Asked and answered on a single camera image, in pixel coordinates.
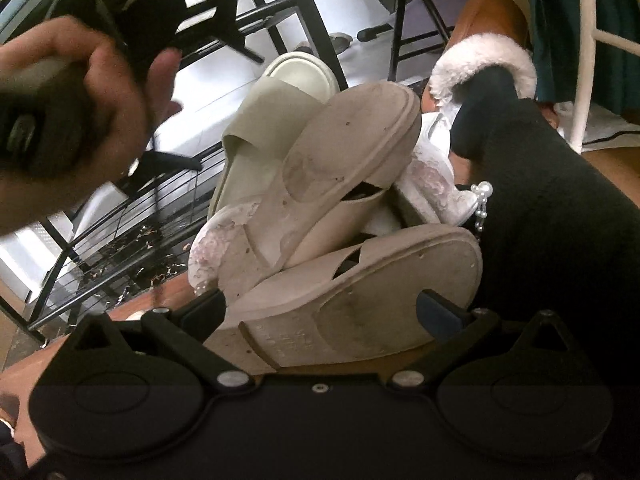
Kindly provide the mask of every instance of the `pearl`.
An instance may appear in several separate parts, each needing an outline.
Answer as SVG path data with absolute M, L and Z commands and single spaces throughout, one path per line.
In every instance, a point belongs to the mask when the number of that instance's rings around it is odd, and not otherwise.
M 494 193 L 494 186 L 492 186 L 486 180 L 483 180 L 480 184 L 478 184 L 478 191 L 480 193 L 484 193 L 487 197 L 490 197 Z

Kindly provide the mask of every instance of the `beige slide sandal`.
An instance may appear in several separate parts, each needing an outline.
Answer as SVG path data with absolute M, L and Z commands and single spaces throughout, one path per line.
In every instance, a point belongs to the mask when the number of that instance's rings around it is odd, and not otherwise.
M 341 92 L 306 125 L 222 258 L 228 304 L 284 267 L 344 247 L 410 161 L 420 104 L 407 87 Z
M 466 308 L 481 275 L 470 232 L 403 229 L 264 280 L 228 307 L 205 346 L 251 374 L 395 354 L 431 340 L 415 312 L 422 290 Z
M 309 119 L 339 91 L 334 73 L 317 57 L 289 52 L 271 63 L 222 135 L 226 164 L 209 218 L 263 193 Z

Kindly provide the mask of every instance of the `dark green fabric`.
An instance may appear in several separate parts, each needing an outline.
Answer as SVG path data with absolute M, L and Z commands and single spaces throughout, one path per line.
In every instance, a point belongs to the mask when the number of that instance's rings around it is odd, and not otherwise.
M 541 101 L 573 101 L 580 49 L 579 0 L 529 0 Z M 597 0 L 598 28 L 640 43 L 636 0 Z M 640 58 L 598 43 L 593 101 L 614 113 L 640 108 Z

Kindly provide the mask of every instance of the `brown boot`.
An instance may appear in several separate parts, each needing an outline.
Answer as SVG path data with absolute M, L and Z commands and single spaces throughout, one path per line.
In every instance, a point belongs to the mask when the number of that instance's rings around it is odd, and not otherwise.
M 422 96 L 422 111 L 441 110 L 452 123 L 460 108 L 453 88 L 492 65 L 511 72 L 520 98 L 532 98 L 537 78 L 523 48 L 528 33 L 527 20 L 512 0 L 469 0 L 431 73 Z

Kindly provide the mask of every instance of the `pile of shoes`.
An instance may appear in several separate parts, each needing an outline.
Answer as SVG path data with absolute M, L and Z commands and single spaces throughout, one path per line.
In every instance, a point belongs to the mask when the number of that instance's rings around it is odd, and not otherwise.
M 223 135 L 225 171 L 191 248 L 191 285 L 228 304 L 205 345 L 252 374 L 368 360 L 430 341 L 423 289 L 469 306 L 481 254 L 456 226 L 478 197 L 431 144 L 438 117 L 422 124 L 418 97 L 391 82 L 338 93 L 308 54 L 268 67 Z

